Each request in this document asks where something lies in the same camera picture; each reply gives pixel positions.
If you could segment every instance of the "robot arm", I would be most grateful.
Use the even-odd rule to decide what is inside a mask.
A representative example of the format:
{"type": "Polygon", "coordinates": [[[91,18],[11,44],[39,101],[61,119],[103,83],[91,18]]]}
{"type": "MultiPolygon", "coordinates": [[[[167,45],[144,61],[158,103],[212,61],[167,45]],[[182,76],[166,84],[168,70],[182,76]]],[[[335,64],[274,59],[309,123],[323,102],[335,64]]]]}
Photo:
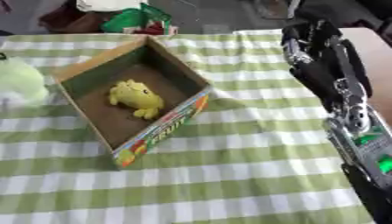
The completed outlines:
{"type": "Polygon", "coordinates": [[[353,45],[325,20],[283,29],[290,72],[322,102],[344,173],[378,223],[392,223],[392,132],[368,105],[370,82],[353,45]]]}

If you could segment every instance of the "green light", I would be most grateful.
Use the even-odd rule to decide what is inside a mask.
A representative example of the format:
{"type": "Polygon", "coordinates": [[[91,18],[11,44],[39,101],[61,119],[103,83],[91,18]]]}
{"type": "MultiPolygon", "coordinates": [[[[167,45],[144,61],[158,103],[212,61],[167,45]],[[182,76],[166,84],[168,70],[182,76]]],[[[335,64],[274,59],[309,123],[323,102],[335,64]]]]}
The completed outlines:
{"type": "Polygon", "coordinates": [[[365,134],[364,136],[360,136],[360,137],[354,139],[353,141],[357,146],[362,146],[372,140],[375,140],[377,137],[380,136],[380,133],[382,133],[382,128],[376,126],[376,127],[373,127],[369,131],[369,134],[365,134]]]}
{"type": "Polygon", "coordinates": [[[384,174],[388,174],[392,172],[392,157],[389,155],[384,155],[378,161],[378,167],[380,168],[381,172],[384,174]]]}

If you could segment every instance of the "light green fabric object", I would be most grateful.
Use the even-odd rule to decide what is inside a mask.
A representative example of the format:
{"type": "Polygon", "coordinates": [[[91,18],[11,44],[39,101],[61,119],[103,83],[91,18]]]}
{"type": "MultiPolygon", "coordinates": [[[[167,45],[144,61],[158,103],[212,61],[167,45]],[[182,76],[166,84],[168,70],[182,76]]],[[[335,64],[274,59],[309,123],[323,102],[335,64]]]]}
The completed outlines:
{"type": "Polygon", "coordinates": [[[44,77],[19,58],[0,54],[0,101],[11,107],[39,106],[48,96],[44,77]]]}

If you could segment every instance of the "checkered tablecloth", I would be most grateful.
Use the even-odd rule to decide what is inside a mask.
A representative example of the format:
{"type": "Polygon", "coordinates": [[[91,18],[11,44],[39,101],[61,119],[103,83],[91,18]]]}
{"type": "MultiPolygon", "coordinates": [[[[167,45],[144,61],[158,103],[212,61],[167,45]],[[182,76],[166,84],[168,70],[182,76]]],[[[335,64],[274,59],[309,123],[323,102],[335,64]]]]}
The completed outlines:
{"type": "Polygon", "coordinates": [[[1,51],[37,67],[51,96],[0,116],[0,223],[371,222],[326,139],[326,112],[287,71],[279,33],[159,38],[213,93],[125,171],[51,75],[133,37],[9,37],[1,51]]]}

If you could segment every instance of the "stuffed frog toy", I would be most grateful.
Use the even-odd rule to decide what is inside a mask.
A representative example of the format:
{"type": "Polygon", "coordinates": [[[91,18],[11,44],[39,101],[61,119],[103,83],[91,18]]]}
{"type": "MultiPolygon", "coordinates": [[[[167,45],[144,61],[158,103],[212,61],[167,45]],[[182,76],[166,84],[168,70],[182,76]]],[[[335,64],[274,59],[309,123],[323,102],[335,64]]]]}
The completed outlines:
{"type": "Polygon", "coordinates": [[[109,101],[112,105],[122,103],[136,109],[135,117],[150,120],[159,114],[164,107],[164,101],[154,94],[143,83],[126,80],[118,82],[110,89],[109,101]]]}

